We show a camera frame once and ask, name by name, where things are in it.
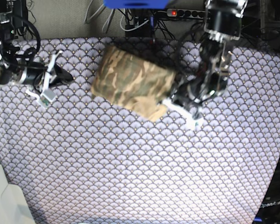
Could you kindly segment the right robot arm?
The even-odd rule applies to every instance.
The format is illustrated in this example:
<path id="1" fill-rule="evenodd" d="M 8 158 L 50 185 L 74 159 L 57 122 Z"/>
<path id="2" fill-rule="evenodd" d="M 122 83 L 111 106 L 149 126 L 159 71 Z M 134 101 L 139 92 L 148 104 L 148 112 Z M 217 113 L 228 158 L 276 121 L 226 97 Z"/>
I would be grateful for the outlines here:
<path id="1" fill-rule="evenodd" d="M 36 37 L 36 46 L 26 49 L 23 54 L 18 54 L 20 48 L 12 43 L 14 19 L 31 28 Z M 62 50 L 53 53 L 47 64 L 35 62 L 34 58 L 40 46 L 39 32 L 30 21 L 11 12 L 0 13 L 0 86 L 24 85 L 27 88 L 25 92 L 33 97 L 38 105 L 48 108 L 57 98 L 52 88 L 69 85 L 74 78 L 56 64 Z"/>

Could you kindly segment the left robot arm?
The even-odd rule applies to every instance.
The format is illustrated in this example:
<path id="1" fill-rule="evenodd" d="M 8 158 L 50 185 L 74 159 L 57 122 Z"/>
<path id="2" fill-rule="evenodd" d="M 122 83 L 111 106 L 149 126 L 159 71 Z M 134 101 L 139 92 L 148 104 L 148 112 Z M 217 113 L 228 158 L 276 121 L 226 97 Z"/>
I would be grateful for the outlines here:
<path id="1" fill-rule="evenodd" d="M 208 0 L 205 3 L 203 30 L 199 47 L 200 63 L 195 71 L 180 71 L 179 81 L 162 100 L 168 109 L 185 119 L 186 127 L 203 124 L 202 106 L 227 89 L 233 42 L 240 39 L 246 0 Z"/>

